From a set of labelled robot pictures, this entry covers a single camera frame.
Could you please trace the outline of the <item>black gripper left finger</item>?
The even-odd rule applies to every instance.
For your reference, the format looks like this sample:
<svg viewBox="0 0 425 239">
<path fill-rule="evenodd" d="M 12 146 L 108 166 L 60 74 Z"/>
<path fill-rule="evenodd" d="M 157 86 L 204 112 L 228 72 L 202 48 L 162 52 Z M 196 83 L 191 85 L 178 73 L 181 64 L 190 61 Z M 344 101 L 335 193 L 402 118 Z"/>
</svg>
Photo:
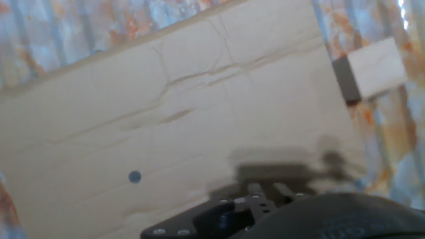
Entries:
<svg viewBox="0 0 425 239">
<path fill-rule="evenodd" d="M 266 198 L 258 183 L 248 184 L 247 204 L 254 218 L 264 218 L 276 210 L 275 203 Z"/>
</svg>

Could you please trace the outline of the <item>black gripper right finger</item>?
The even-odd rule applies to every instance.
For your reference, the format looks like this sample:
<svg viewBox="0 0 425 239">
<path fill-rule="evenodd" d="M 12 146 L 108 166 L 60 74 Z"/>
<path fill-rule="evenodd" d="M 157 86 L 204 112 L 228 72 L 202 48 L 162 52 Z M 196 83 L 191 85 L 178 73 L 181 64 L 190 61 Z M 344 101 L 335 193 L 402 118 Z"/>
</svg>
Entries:
<svg viewBox="0 0 425 239">
<path fill-rule="evenodd" d="M 285 199 L 288 200 L 295 200 L 300 199 L 301 197 L 304 197 L 304 193 L 295 193 L 292 190 L 290 190 L 285 184 L 283 183 L 274 183 L 273 187 L 284 196 Z"/>
</svg>

